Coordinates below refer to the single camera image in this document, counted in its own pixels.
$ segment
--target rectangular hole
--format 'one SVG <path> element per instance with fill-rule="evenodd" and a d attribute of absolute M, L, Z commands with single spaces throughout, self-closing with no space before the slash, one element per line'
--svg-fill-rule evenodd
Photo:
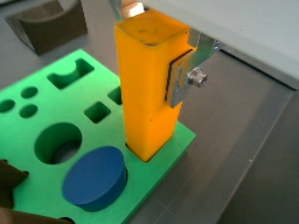
<path fill-rule="evenodd" d="M 120 87 L 115 88 L 107 96 L 115 102 L 115 104 L 117 105 L 123 104 Z"/>
<path fill-rule="evenodd" d="M 109 113 L 111 110 L 100 101 L 84 111 L 85 116 L 93 123 L 99 123 Z"/>
<path fill-rule="evenodd" d="M 52 73 L 48 76 L 49 82 L 57 89 L 64 89 L 75 81 L 77 81 L 84 75 L 87 75 L 95 70 L 95 67 L 84 59 L 77 59 L 75 61 L 75 64 L 76 64 L 76 68 L 72 72 L 65 74 Z"/>

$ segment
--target black object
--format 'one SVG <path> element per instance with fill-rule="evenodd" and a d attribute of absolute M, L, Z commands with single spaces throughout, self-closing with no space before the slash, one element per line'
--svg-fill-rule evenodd
<path fill-rule="evenodd" d="M 88 32 L 81 2 L 68 10 L 57 0 L 5 18 L 19 39 L 41 55 Z"/>
<path fill-rule="evenodd" d="M 71 224 L 68 220 L 59 220 L 32 213 L 21 213 L 0 207 L 1 224 Z"/>
<path fill-rule="evenodd" d="M 12 4 L 15 2 L 20 2 L 23 0 L 0 0 L 0 7 L 7 5 L 7 4 Z"/>
<path fill-rule="evenodd" d="M 0 160 L 0 207 L 13 208 L 13 188 L 25 180 L 28 173 Z"/>

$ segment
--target circular hole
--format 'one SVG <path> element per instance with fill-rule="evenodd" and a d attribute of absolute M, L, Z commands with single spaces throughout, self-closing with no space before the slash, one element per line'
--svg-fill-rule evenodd
<path fill-rule="evenodd" d="M 75 224 L 75 221 L 69 217 L 63 217 L 60 219 L 64 220 L 64 221 L 68 221 L 69 224 Z"/>
<path fill-rule="evenodd" d="M 36 87 L 28 87 L 27 89 L 23 90 L 21 92 L 21 97 L 24 99 L 32 98 L 37 94 L 37 88 Z"/>
<path fill-rule="evenodd" d="M 23 109 L 20 110 L 20 117 L 29 118 L 31 116 L 36 114 L 36 112 L 37 112 L 37 107 L 35 105 L 28 105 L 23 107 Z"/>
<path fill-rule="evenodd" d="M 15 101 L 7 100 L 0 102 L 0 113 L 9 111 L 15 107 Z"/>
<path fill-rule="evenodd" d="M 80 149 L 80 129 L 71 123 L 57 123 L 47 128 L 35 142 L 35 155 L 48 165 L 69 160 Z"/>

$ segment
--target metal bracket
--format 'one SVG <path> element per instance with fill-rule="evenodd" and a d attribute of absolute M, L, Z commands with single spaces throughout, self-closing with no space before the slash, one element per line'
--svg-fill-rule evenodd
<path fill-rule="evenodd" d="M 116 15 L 116 20 L 131 18 L 145 11 L 144 5 L 136 0 L 108 0 Z"/>
<path fill-rule="evenodd" d="M 202 71 L 203 62 L 222 47 L 222 43 L 191 29 L 188 44 L 196 47 L 171 63 L 165 102 L 173 108 L 186 98 L 191 85 L 199 88 L 206 84 L 208 75 Z"/>

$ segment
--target square hole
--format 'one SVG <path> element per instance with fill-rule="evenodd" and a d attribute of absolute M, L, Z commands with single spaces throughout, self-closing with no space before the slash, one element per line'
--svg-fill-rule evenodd
<path fill-rule="evenodd" d="M 109 94 L 107 95 L 107 97 L 115 102 L 115 104 L 121 105 L 123 101 L 121 101 L 121 90 L 120 87 L 115 88 Z"/>
<path fill-rule="evenodd" d="M 109 113 L 111 110 L 100 101 L 84 111 L 85 116 L 93 123 L 99 123 Z"/>

